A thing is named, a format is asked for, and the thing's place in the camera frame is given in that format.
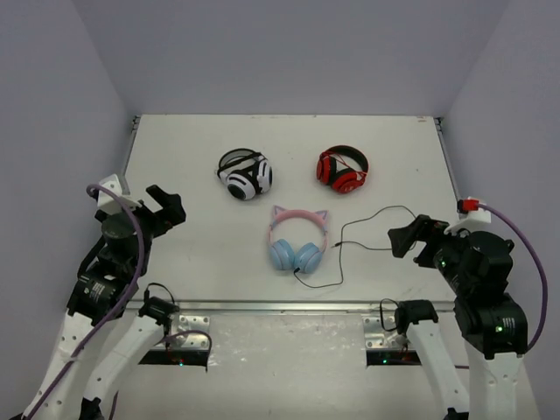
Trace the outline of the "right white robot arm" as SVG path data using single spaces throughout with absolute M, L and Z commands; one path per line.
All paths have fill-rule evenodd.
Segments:
M 453 312 L 465 342 L 469 386 L 464 388 L 445 347 L 438 314 L 429 300 L 395 308 L 395 332 L 415 348 L 445 419 L 515 419 L 517 375 L 529 350 L 528 321 L 506 292 L 513 241 L 487 231 L 452 230 L 418 215 L 388 231 L 392 255 L 402 258 L 423 243 L 415 263 L 437 270 L 455 294 Z

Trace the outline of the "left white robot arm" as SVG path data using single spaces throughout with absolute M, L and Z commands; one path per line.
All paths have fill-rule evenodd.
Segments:
M 178 194 L 158 185 L 146 192 L 157 211 L 132 199 L 115 178 L 87 187 L 101 236 L 80 263 L 44 379 L 21 418 L 105 417 L 123 379 L 165 339 L 178 309 L 172 302 L 150 297 L 130 326 L 123 318 L 147 271 L 153 241 L 186 221 Z

